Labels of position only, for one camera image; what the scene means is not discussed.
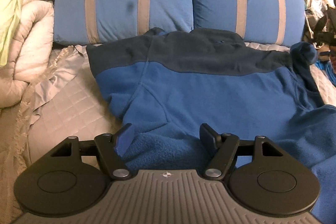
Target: triangular cutout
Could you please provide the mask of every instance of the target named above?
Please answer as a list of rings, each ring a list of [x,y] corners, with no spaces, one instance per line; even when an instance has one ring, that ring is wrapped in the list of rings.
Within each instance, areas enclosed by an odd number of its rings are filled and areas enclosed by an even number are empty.
[[[52,153],[51,157],[70,157],[71,156],[71,143],[63,144],[58,150]]]
[[[266,157],[282,157],[283,155],[268,142],[262,144],[262,155]]]

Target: blue clamp pad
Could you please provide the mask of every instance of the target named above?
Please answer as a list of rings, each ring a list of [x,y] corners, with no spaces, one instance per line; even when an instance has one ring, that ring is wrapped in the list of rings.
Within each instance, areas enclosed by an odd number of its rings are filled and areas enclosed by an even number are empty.
[[[223,144],[221,135],[206,123],[203,123],[199,128],[199,138],[211,157],[214,157]]]
[[[113,135],[114,151],[122,157],[134,139],[134,126],[127,123],[122,129]]]

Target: white comforter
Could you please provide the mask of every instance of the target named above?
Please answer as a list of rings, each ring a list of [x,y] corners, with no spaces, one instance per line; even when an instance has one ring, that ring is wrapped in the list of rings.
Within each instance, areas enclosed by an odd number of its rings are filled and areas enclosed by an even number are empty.
[[[24,0],[21,20],[0,68],[0,108],[18,103],[28,84],[46,70],[53,45],[54,9],[51,2]]]

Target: blue pillow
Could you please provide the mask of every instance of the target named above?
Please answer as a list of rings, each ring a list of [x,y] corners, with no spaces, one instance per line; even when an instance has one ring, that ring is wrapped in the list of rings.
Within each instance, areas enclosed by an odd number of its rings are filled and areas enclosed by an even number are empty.
[[[105,43],[144,34],[193,29],[192,0],[55,0],[54,41]]]
[[[304,0],[193,0],[194,27],[238,33],[246,42],[290,47],[301,41]]]

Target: black plastic bracket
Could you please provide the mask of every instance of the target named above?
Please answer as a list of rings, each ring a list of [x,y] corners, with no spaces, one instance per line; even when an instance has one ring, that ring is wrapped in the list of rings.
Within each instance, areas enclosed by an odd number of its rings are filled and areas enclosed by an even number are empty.
[[[203,176],[222,181],[242,206],[275,217],[314,206],[320,193],[316,176],[267,137],[239,140],[232,134],[219,135],[207,124],[199,134],[213,156]],[[238,156],[252,156],[252,162],[235,169]]]
[[[132,175],[121,160],[134,138],[125,125],[116,134],[94,140],[70,136],[27,168],[15,181],[14,194],[23,210],[42,216],[67,216],[92,206],[111,180]],[[100,170],[85,164],[81,156],[96,156]]]

